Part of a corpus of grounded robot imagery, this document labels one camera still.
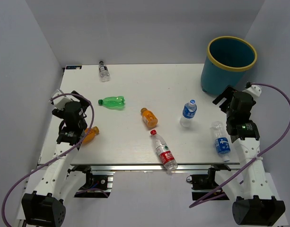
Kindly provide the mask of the blue label water bottle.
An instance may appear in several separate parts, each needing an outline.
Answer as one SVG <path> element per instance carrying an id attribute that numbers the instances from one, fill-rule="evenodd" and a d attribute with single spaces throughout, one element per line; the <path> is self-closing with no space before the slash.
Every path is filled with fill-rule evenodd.
<path id="1" fill-rule="evenodd" d="M 213 122 L 210 129 L 217 154 L 222 158 L 223 162 L 229 162 L 231 149 L 223 123 Z"/>
<path id="2" fill-rule="evenodd" d="M 184 105 L 182 116 L 180 119 L 180 124 L 183 127 L 189 127 L 192 123 L 192 119 L 194 118 L 197 111 L 196 101 L 191 99 L 188 103 Z"/>

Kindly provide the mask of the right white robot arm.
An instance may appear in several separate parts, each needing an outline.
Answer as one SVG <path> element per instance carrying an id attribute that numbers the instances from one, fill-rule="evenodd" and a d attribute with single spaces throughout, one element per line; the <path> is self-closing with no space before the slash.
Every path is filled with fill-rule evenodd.
<path id="1" fill-rule="evenodd" d="M 220 110 L 226 113 L 226 129 L 230 135 L 239 162 L 243 184 L 232 177 L 230 171 L 220 170 L 207 176 L 207 184 L 214 189 L 222 186 L 226 196 L 233 202 L 232 213 L 238 225 L 271 227 L 285 212 L 284 201 L 276 199 L 266 179 L 260 154 L 260 134 L 250 119 L 261 89 L 251 86 L 237 91 L 231 86 L 213 101 L 221 100 Z"/>

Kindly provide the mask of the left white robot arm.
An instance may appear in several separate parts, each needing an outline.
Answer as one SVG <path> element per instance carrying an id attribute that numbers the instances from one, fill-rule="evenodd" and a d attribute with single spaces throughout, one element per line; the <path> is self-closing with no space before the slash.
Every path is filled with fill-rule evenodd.
<path id="1" fill-rule="evenodd" d="M 65 220 L 66 200 L 74 197 L 79 187 L 87 189 L 93 184 L 92 175 L 69 170 L 86 136 L 85 112 L 91 102 L 76 91 L 57 91 L 51 101 L 55 107 L 52 114 L 61 119 L 53 158 L 39 184 L 21 201 L 26 223 L 38 227 L 60 227 Z"/>

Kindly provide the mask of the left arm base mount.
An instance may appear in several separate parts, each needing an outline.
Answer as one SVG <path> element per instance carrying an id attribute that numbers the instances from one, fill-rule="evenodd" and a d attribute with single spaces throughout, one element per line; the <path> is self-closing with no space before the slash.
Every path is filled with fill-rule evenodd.
<path id="1" fill-rule="evenodd" d="M 81 172 L 84 183 L 75 194 L 75 198 L 107 198 L 113 185 L 113 173 L 94 170 L 91 166 L 74 166 L 67 170 L 67 176 L 71 173 Z"/>

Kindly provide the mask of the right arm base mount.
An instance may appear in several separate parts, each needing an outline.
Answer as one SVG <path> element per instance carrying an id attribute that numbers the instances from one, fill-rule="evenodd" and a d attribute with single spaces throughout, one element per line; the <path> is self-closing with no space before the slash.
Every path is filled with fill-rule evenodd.
<path id="1" fill-rule="evenodd" d="M 218 184 L 215 182 L 215 173 L 220 170 L 228 170 L 231 169 L 224 164 L 212 165 L 208 168 L 208 172 L 206 174 L 194 174 L 189 175 L 186 178 L 186 182 L 192 185 L 192 200 L 196 201 L 204 194 L 208 193 L 212 189 L 216 188 Z"/>

